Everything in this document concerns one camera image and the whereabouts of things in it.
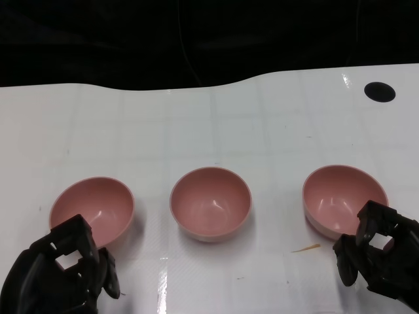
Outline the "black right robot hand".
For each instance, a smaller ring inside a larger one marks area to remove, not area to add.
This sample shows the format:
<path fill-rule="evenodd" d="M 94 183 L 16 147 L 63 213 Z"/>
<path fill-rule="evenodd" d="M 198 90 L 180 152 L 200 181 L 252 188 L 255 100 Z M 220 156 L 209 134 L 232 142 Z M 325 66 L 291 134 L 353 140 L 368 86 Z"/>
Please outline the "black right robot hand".
<path fill-rule="evenodd" d="M 369 291 L 418 312 L 418 222 L 372 200 L 357 217 L 356 235 L 333 245 L 342 283 L 350 287 L 360 274 Z"/>

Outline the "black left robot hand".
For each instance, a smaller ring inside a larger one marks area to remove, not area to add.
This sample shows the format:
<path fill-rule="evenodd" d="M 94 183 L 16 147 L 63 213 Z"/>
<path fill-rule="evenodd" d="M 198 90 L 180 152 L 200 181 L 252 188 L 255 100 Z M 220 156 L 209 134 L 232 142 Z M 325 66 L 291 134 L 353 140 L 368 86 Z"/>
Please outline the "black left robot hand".
<path fill-rule="evenodd" d="M 120 298 L 115 259 L 75 215 L 21 252 L 1 290 L 1 312 L 97 313 L 102 291 Z"/>

